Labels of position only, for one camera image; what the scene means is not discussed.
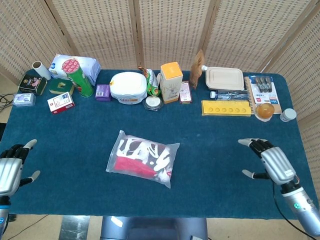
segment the spiral notebook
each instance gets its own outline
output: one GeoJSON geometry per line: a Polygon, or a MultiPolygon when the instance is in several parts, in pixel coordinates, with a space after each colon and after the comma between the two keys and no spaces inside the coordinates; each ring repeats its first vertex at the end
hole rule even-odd
{"type": "MultiPolygon", "coordinates": [[[[250,78],[248,76],[244,77],[244,84],[245,84],[245,88],[249,92],[249,104],[250,104],[250,107],[251,107],[251,114],[253,115],[253,114],[255,114],[257,104],[255,102],[255,97],[254,97],[254,92],[253,92],[253,89],[252,89],[252,84],[251,84],[250,78]]],[[[280,103],[272,104],[272,105],[274,107],[274,114],[281,114],[282,113],[282,109],[281,109],[280,103]]]]}

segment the small white jar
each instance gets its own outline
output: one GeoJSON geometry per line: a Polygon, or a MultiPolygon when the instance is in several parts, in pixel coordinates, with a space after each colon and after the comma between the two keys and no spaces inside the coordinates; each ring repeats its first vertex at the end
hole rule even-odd
{"type": "Polygon", "coordinates": [[[287,108],[280,114],[280,119],[282,122],[289,122],[297,117],[297,112],[292,108],[287,108]]]}

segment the clear plastic bag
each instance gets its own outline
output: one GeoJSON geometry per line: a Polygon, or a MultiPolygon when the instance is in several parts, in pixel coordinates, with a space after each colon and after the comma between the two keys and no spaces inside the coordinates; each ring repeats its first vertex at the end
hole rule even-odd
{"type": "Polygon", "coordinates": [[[171,188],[170,179],[180,143],[165,145],[126,135],[120,130],[106,172],[149,179],[171,188]]]}

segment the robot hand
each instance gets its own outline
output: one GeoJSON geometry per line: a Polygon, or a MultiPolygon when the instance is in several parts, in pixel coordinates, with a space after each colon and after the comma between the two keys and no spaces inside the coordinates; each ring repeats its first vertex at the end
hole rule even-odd
{"type": "Polygon", "coordinates": [[[280,185],[282,196],[305,231],[312,236],[320,236],[319,211],[304,188],[300,186],[296,171],[284,152],[265,139],[239,139],[238,143],[251,148],[261,159],[266,171],[266,173],[254,173],[244,169],[242,172],[252,179],[271,179],[280,185]]]}
{"type": "Polygon", "coordinates": [[[19,187],[32,183],[40,174],[36,171],[31,177],[21,179],[23,165],[36,139],[26,145],[16,144],[0,154],[0,196],[12,196],[19,187]]]}

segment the purple box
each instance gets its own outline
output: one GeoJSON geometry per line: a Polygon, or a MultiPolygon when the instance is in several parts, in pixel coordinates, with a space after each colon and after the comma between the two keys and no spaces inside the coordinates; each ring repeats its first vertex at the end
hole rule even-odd
{"type": "Polygon", "coordinates": [[[110,86],[108,84],[98,84],[95,90],[95,99],[102,102],[110,102],[110,86]]]}

